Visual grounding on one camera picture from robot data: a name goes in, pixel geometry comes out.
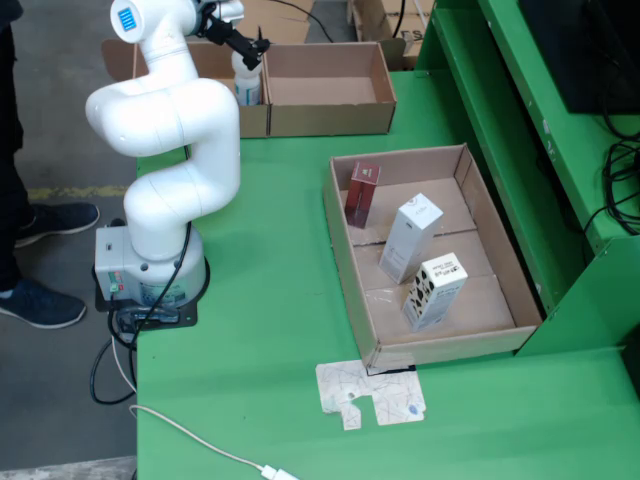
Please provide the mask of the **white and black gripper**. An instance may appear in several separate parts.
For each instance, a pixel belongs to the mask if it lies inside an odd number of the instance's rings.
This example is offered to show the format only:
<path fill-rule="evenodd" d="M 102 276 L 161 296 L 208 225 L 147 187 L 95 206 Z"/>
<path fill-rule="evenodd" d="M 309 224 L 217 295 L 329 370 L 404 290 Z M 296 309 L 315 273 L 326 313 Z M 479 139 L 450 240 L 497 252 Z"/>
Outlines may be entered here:
<path fill-rule="evenodd" d="M 197 36 L 214 44 L 226 43 L 241 56 L 248 70 L 254 70 L 271 42 L 268 39 L 250 41 L 239 33 L 236 27 L 243 19 L 241 1 L 197 2 Z"/>

